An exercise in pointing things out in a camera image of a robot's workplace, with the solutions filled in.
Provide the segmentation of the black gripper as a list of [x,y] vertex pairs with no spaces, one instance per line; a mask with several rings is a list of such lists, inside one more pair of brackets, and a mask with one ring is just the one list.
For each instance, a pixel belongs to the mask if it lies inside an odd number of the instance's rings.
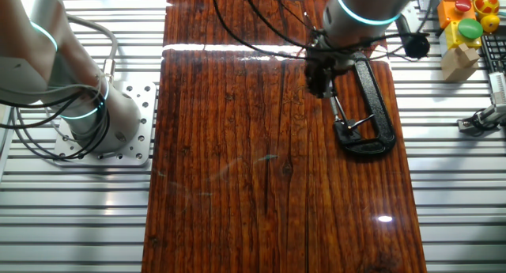
[[334,81],[344,74],[343,69],[336,67],[336,60],[331,57],[307,61],[304,70],[308,92],[315,97],[336,97]]

